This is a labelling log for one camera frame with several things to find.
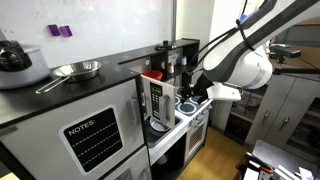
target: kitchen counter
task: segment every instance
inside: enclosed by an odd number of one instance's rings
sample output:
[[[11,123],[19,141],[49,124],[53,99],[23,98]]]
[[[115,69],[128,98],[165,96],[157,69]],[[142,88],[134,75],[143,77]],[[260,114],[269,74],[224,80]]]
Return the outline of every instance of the kitchen counter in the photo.
[[[176,45],[183,47],[198,42],[177,40]],[[38,95],[35,91],[55,77],[24,88],[0,90],[0,129],[133,79],[139,76],[139,73],[120,67],[119,64],[159,53],[161,52],[154,50],[154,46],[149,46],[92,59],[103,63],[99,76],[78,83],[63,83],[45,94]]]

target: door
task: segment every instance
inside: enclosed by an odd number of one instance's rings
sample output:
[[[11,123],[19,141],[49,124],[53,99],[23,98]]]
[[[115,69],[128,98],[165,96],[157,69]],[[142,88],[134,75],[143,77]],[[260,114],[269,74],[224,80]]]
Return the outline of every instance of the door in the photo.
[[[253,146],[257,140],[265,139],[295,79],[285,75],[272,76],[245,140],[247,144]]]
[[[130,80],[23,121],[0,140],[36,179],[98,179],[144,144],[136,98]]]
[[[320,98],[320,82],[297,78],[265,141],[284,148],[317,98]]]
[[[200,117],[197,118],[194,127],[190,127],[190,129],[188,130],[185,147],[186,149],[184,154],[185,163],[190,160],[190,157],[197,152],[199,146],[201,146],[204,142],[207,132],[206,129],[208,127],[208,119],[209,112],[207,111],[206,113],[200,115]]]
[[[151,180],[147,147],[144,146],[130,159],[108,175],[105,180]]]
[[[141,76],[147,114],[169,128],[175,126],[175,87]]]

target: red object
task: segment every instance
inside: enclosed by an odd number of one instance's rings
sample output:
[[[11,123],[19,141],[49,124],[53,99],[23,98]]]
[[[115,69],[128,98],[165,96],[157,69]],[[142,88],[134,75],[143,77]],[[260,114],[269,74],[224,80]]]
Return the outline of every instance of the red object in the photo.
[[[155,80],[159,80],[159,81],[162,78],[162,72],[160,71],[146,71],[146,72],[143,72],[142,75],[150,77]]]

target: silver pan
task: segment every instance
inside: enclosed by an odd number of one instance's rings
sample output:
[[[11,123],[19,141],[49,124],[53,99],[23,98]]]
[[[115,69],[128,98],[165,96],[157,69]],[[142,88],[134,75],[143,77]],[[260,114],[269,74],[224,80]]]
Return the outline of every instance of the silver pan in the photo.
[[[61,66],[53,71],[59,78],[50,82],[36,91],[36,94],[42,94],[50,91],[63,82],[79,82],[93,78],[98,75],[102,66],[98,61],[85,61]]]

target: stovetop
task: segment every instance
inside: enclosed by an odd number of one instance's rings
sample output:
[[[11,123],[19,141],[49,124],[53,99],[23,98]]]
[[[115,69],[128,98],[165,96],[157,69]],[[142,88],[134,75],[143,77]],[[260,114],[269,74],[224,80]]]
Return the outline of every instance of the stovetop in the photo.
[[[192,116],[194,113],[196,113],[202,106],[205,105],[206,101],[203,101],[201,104],[198,104],[198,99],[200,96],[194,96],[186,100],[185,103],[181,103],[181,90],[177,90],[176,92],[176,98],[175,98],[175,107],[176,110],[181,112],[182,114],[186,116]]]

